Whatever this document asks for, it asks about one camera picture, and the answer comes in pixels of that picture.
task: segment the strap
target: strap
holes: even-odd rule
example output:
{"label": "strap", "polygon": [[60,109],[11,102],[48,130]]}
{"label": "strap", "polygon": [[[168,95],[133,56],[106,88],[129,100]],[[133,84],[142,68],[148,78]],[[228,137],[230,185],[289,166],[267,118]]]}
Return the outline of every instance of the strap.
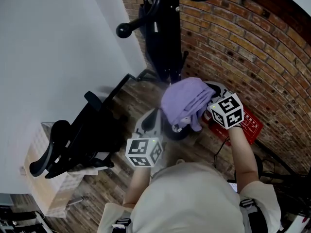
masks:
{"label": "strap", "polygon": [[124,211],[122,216],[112,225],[112,233],[132,233],[131,213]]}
{"label": "strap", "polygon": [[266,219],[255,200],[245,199],[240,202],[245,233],[268,233]]}

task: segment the chair backrest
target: chair backrest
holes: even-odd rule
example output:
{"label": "chair backrest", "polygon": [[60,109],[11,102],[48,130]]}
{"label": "chair backrest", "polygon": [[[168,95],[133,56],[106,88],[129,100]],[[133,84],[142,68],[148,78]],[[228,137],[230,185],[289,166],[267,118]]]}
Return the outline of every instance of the chair backrest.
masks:
{"label": "chair backrest", "polygon": [[51,179],[78,164],[113,166],[110,155],[105,160],[95,157],[98,152],[119,151],[122,141],[118,121],[93,93],[87,92],[85,98],[88,103],[71,125],[64,120],[53,124],[45,153],[29,166],[34,177],[47,170],[45,178]]}

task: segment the purple towel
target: purple towel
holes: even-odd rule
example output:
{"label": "purple towel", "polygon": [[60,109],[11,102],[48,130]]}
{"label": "purple towel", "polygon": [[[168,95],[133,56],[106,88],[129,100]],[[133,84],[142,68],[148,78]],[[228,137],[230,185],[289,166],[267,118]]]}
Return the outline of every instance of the purple towel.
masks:
{"label": "purple towel", "polygon": [[186,78],[172,84],[164,93],[161,108],[170,124],[185,127],[180,120],[191,117],[191,127],[200,131],[198,118],[206,110],[215,91],[199,78]]}

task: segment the gray object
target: gray object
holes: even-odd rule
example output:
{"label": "gray object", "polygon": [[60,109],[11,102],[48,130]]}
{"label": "gray object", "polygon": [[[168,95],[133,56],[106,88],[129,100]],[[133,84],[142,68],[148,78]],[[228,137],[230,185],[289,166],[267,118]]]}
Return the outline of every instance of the gray object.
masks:
{"label": "gray object", "polygon": [[10,194],[0,193],[0,206],[1,205],[4,205],[4,206],[13,206],[14,205]]}

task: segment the red box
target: red box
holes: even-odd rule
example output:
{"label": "red box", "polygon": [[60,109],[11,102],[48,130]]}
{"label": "red box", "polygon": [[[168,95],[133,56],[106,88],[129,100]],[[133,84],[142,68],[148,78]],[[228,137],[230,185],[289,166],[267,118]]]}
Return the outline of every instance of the red box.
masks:
{"label": "red box", "polygon": [[[243,105],[244,108],[244,121],[241,123],[241,127],[245,133],[246,139],[249,144],[253,144],[257,136],[259,135],[263,124],[257,117],[249,111],[249,109]],[[209,111],[205,111],[202,116],[202,120],[208,124],[209,129],[217,135],[222,141],[225,141],[229,136],[228,130],[224,129],[220,124],[215,122]]]}

